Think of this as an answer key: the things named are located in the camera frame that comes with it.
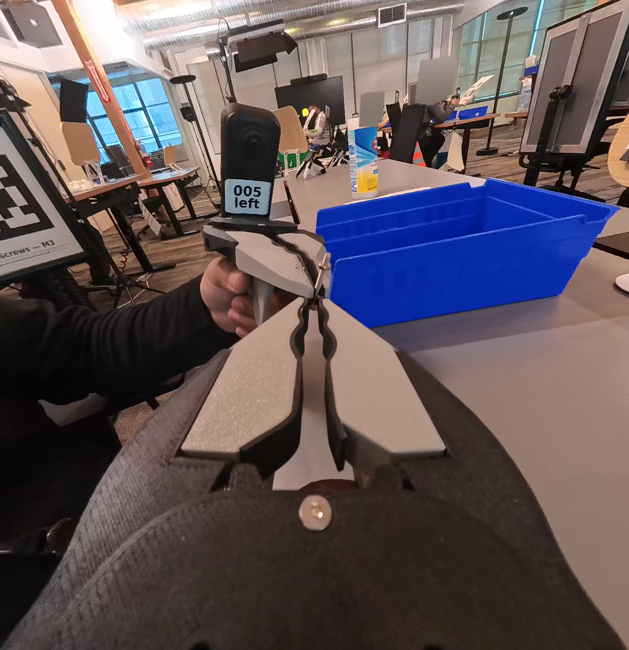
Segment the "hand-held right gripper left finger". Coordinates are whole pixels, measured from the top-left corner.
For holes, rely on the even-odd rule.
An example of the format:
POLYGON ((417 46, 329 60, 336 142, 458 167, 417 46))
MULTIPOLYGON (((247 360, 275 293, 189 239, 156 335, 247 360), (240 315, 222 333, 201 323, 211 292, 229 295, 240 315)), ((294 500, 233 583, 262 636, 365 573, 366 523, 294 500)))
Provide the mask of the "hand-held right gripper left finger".
POLYGON ((304 335, 298 298, 234 345, 181 445, 181 454, 273 475, 300 444, 304 335))

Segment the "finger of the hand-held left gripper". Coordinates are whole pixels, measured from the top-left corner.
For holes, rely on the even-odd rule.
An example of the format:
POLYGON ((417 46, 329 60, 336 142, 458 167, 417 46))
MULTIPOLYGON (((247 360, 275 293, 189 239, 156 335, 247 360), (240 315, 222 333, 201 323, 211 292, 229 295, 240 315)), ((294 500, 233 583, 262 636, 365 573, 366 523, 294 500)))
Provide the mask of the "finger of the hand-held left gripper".
POLYGON ((319 262, 327 251, 324 240, 318 235, 305 231, 279 234, 279 244, 300 260, 306 278, 314 292, 314 284, 319 272, 319 262))
POLYGON ((313 298, 313 289, 294 253, 261 233, 236 232, 236 266, 251 277, 295 296, 313 298))

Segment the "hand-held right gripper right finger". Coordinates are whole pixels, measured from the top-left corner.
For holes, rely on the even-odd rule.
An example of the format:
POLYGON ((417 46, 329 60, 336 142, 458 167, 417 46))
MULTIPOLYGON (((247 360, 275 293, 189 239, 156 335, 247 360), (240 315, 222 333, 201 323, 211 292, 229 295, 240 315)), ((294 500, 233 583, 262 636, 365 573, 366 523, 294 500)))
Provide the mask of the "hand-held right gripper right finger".
POLYGON ((316 481, 445 455, 392 345, 331 300, 319 300, 314 336, 316 481))

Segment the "metal screw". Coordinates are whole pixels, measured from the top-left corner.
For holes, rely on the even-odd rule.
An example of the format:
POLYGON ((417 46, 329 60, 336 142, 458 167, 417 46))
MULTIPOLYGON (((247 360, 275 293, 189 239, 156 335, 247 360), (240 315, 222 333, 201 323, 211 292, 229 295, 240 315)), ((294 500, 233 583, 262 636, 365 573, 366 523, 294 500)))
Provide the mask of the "metal screw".
POLYGON ((331 272, 331 254, 326 252, 323 259, 319 262, 319 272, 314 283, 313 300, 329 296, 329 288, 332 279, 331 272))

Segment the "blue plastic bin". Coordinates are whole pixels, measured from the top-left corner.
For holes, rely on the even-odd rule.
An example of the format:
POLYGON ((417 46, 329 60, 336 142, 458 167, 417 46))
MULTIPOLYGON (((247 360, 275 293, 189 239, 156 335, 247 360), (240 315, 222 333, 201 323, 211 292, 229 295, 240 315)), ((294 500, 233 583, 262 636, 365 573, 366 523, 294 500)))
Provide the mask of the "blue plastic bin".
POLYGON ((368 328, 564 291, 619 207, 487 179, 320 209, 329 297, 368 328))

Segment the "person's left forearm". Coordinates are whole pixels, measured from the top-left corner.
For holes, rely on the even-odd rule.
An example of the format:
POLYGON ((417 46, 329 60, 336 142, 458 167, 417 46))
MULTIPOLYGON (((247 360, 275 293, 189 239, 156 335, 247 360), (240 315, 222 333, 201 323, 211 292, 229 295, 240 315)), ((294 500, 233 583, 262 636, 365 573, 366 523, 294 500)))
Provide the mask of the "person's left forearm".
POLYGON ((0 297, 0 396, 66 405, 145 391, 237 341, 220 329, 194 278, 111 311, 0 297))

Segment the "wooden background desk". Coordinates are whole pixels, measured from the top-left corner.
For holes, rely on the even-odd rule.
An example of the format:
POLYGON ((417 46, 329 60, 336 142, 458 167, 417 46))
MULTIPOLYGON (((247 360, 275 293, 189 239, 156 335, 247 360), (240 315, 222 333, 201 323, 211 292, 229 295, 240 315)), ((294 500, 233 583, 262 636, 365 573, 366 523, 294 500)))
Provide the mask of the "wooden background desk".
POLYGON ((71 194, 70 203, 82 217, 94 216, 107 211, 113 217, 117 229, 122 235, 125 244, 134 254, 143 273, 153 274, 175 268, 174 263, 154 266, 146 255, 138 236, 127 221, 123 208, 131 205, 138 198, 141 190, 162 191, 168 185, 175 185, 189 210, 190 219, 187 225, 197 223, 197 215, 187 194, 187 183, 197 176, 198 168, 187 168, 178 172, 164 172, 149 177, 131 175, 102 185, 93 185, 76 194, 71 194))

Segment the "grey desk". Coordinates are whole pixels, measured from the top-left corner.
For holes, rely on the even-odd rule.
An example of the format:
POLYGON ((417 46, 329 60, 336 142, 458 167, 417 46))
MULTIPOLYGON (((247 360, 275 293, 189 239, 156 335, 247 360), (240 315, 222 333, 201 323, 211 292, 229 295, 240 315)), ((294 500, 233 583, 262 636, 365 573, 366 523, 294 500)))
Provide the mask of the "grey desk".
POLYGON ((629 260, 591 249, 557 297, 392 324, 498 438, 629 648, 629 260))

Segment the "black desk hatch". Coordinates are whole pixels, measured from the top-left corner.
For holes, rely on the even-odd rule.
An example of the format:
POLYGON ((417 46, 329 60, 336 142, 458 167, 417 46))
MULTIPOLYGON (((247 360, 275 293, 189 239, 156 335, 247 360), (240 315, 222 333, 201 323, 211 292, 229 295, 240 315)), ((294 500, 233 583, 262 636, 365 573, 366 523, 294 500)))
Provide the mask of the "black desk hatch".
POLYGON ((593 248, 629 260, 629 232, 599 237, 593 248))

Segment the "person's left hand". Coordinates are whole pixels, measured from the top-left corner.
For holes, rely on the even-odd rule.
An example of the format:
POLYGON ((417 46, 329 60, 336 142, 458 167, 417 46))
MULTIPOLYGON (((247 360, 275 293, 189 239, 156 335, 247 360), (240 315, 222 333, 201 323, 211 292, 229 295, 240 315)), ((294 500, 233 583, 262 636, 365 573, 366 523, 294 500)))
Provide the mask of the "person's left hand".
POLYGON ((215 324, 244 338, 257 328, 249 295, 252 277, 225 257, 212 260, 200 281, 201 298, 215 324))

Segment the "tan board stand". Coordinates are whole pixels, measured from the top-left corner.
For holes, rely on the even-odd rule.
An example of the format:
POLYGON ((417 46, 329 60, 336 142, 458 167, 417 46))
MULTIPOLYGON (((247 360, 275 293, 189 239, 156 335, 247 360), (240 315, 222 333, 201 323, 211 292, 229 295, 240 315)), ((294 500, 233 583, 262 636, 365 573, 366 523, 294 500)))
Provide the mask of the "tan board stand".
POLYGON ((91 126, 86 122, 64 121, 60 126, 72 162, 83 168, 91 183, 104 185, 106 181, 101 170, 101 154, 91 126))
POLYGON ((278 160, 281 173, 285 177, 298 170, 310 153, 310 145, 293 106, 277 109, 273 114, 278 119, 281 131, 278 160))

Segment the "black light stand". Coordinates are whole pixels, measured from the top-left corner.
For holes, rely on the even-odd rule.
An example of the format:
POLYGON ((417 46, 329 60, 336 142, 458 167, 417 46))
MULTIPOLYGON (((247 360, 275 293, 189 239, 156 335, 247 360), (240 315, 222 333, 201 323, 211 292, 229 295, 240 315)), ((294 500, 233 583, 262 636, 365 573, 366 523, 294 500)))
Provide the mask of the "black light stand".
POLYGON ((218 31, 216 42, 218 45, 219 58, 225 73, 225 98, 229 103, 236 103, 237 97, 231 77, 231 48, 229 47, 230 28, 225 18, 218 19, 218 31))

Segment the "white black wedge stand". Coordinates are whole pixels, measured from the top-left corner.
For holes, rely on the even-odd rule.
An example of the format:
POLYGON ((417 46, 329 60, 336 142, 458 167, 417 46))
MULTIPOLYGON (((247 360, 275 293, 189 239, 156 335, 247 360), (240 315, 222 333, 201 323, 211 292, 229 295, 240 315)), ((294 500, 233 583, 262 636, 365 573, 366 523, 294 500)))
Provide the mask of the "white black wedge stand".
POLYGON ((326 165, 318 156, 318 151, 310 150, 304 161, 300 164, 296 172, 296 178, 302 177, 303 180, 316 177, 326 173, 326 165))

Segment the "black floor lamp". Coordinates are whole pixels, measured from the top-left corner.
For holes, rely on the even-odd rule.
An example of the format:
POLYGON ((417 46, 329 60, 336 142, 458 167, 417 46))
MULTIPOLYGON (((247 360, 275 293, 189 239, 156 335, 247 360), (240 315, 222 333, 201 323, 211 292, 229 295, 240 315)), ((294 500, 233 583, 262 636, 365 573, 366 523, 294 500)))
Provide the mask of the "black floor lamp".
POLYGON ((205 135, 201 126, 201 123, 199 121, 198 115, 197 115, 197 109, 195 107, 195 104, 193 102, 192 96, 190 95, 190 90, 189 90, 189 85, 193 85, 194 81, 196 80, 195 75, 191 74, 186 74, 186 75, 178 75, 175 77, 172 77, 170 79, 171 84, 173 85, 179 85, 182 86, 186 96, 187 96, 187 101, 189 103, 189 108, 190 108, 190 113, 192 115, 192 122, 196 126, 197 133, 199 136, 199 140, 202 145, 202 150, 205 154, 206 160, 207 160, 207 165, 209 167, 209 172, 211 173, 211 177, 213 178, 214 184, 218 190, 218 192, 221 194, 221 186, 220 186, 220 180, 218 179, 218 176, 215 171, 215 167, 213 164, 213 159, 211 157, 211 153, 209 151, 205 135))
POLYGON ((498 148, 492 147, 491 145, 491 140, 493 136, 493 130, 494 130, 494 125, 495 125, 495 114, 498 112, 498 102, 500 98, 500 91, 502 88, 502 82, 504 78, 504 70, 505 70, 505 63, 506 63, 506 58, 507 58, 507 52, 509 48, 509 42, 512 34, 512 26, 514 19, 525 14, 528 11, 527 6, 519 6, 517 8, 511 9, 507 12, 502 12, 498 14, 497 20, 498 21, 506 21, 507 23, 507 30, 505 34, 505 40, 504 40, 504 49, 502 52, 502 58, 501 58, 501 63, 500 63, 500 69, 499 69, 499 74, 498 74, 498 83, 497 83, 497 88, 495 92, 495 100, 493 104, 493 113, 492 113, 492 119, 489 121, 489 130, 488 130, 488 135, 487 135, 487 140, 486 140, 486 145, 476 151, 476 155, 478 157, 490 157, 494 156, 498 153, 498 148))

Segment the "wipes canister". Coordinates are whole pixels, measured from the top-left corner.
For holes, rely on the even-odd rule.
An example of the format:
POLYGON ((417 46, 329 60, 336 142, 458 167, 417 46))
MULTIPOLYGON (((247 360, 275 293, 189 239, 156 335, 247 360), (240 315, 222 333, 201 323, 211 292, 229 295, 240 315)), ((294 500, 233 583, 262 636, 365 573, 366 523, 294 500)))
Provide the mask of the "wipes canister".
POLYGON ((351 197, 359 201, 378 194, 377 127, 360 127, 359 116, 348 121, 351 197))

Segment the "studio light panel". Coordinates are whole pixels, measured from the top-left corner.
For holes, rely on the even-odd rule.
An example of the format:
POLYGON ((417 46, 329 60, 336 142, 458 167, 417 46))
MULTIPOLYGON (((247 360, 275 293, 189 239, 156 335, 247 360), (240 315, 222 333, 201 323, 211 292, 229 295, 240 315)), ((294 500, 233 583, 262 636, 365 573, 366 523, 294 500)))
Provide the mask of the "studio light panel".
POLYGON ((279 53, 290 54, 297 48, 281 20, 233 29, 227 44, 238 73, 274 64, 279 53))

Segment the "wooden column with red sign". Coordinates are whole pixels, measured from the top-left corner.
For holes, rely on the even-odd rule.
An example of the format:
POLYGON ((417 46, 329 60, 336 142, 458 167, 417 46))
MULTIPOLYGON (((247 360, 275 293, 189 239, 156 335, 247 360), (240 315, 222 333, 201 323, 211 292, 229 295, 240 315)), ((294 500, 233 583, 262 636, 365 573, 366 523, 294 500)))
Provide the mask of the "wooden column with red sign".
POLYGON ((150 178, 151 173, 137 149, 131 128, 125 119, 124 111, 115 96, 105 69, 88 39, 86 29, 73 2, 52 1, 52 5, 66 29, 67 35, 105 109, 110 123, 114 127, 134 173, 144 179, 150 178))

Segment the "black light flag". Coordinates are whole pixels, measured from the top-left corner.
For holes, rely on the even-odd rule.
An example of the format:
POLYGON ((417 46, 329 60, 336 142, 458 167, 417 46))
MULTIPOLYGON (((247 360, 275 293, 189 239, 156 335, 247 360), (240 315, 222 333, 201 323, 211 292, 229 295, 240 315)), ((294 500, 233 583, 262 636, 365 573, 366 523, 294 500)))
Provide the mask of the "black light flag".
POLYGON ((69 79, 60 81, 60 121, 68 124, 85 124, 87 120, 89 86, 69 79))

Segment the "black easel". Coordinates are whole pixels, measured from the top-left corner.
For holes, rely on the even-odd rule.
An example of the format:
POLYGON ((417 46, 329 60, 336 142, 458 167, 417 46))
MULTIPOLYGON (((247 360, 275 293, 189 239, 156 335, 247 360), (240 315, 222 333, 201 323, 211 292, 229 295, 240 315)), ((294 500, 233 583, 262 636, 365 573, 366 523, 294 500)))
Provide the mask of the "black easel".
MULTIPOLYGON (((40 166, 53 183, 63 202, 71 199, 69 187, 60 174, 57 163, 50 156, 41 137, 29 121, 26 109, 29 103, 21 99, 18 91, 0 76, 0 109, 8 110, 10 118, 19 133, 28 142, 40 166)), ((87 307, 96 311, 97 307, 90 299, 90 289, 79 284, 69 267, 62 267, 50 272, 40 272, 20 282, 20 298, 42 298, 50 301, 60 310, 72 305, 87 307)))

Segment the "black badge reel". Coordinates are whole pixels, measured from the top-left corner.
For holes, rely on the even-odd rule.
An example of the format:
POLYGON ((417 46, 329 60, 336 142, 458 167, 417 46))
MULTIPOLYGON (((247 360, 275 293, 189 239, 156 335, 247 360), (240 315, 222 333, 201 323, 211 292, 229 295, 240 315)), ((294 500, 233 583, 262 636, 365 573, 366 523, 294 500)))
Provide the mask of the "black badge reel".
POLYGON ((75 528, 74 520, 63 518, 51 526, 21 534, 16 539, 0 541, 0 557, 61 557, 66 552, 75 528))

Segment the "person's black clothed torso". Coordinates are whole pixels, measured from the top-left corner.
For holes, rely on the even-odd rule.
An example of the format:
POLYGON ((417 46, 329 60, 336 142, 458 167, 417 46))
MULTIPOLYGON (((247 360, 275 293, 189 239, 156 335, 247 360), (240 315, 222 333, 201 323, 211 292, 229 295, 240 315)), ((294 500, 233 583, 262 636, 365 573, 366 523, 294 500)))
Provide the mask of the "person's black clothed torso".
POLYGON ((169 649, 156 579, 212 471, 175 458, 199 406, 181 390, 119 447, 100 415, 58 427, 37 402, 0 399, 0 541, 76 523, 60 557, 0 557, 5 649, 169 649))

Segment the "framed tag sign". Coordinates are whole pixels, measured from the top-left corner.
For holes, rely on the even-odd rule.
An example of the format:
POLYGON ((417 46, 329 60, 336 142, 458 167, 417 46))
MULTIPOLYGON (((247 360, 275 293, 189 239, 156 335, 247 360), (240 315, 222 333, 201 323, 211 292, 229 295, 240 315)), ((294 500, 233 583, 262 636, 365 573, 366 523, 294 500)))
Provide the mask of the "framed tag sign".
POLYGON ((88 260, 88 242, 34 148, 0 110, 0 289, 88 260))

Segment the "grey board easel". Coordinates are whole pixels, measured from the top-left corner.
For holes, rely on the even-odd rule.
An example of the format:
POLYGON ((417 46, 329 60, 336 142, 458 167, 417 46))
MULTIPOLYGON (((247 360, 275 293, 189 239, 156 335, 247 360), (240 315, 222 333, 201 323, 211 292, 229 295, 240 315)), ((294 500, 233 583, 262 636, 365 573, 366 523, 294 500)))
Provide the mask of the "grey board easel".
POLYGON ((572 175, 570 190, 602 142, 629 57, 629 1, 610 1, 549 27, 520 145, 525 185, 572 175))

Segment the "white document stand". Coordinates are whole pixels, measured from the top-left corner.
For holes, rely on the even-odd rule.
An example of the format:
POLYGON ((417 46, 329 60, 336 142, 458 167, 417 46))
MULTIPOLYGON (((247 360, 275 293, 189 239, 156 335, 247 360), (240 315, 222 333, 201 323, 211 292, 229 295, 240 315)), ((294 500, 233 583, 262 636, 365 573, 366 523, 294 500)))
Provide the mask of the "white document stand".
POLYGON ((616 183, 629 190, 629 113, 619 124, 610 145, 608 172, 616 183))

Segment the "black wall screen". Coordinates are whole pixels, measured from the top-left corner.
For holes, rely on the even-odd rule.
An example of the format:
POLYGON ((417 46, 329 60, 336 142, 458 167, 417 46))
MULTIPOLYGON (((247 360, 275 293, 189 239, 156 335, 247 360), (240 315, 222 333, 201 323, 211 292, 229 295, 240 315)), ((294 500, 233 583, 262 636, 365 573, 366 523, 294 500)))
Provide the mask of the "black wall screen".
POLYGON ((309 109, 311 105, 320 110, 328 107, 329 121, 333 126, 346 123, 343 76, 326 79, 303 77, 297 79, 297 82, 274 89, 279 109, 291 106, 301 115, 303 110, 309 109))

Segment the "silver ventilation duct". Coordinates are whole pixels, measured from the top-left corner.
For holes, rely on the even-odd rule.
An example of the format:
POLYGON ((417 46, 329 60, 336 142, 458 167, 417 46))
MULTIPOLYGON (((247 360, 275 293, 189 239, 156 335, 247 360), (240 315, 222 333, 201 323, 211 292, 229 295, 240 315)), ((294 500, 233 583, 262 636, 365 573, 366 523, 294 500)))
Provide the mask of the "silver ventilation duct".
POLYGON ((407 20, 460 14, 465 1, 114 1, 125 31, 147 51, 205 45, 282 25, 306 40, 407 20))

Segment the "black wall speaker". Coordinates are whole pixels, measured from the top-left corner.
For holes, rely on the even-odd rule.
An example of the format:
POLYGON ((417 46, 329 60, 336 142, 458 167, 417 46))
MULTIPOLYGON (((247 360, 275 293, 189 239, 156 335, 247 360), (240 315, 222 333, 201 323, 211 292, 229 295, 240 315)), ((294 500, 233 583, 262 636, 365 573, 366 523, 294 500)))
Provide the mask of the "black wall speaker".
POLYGON ((37 1, 0 1, 0 11, 17 41, 36 49, 62 45, 49 12, 37 1))

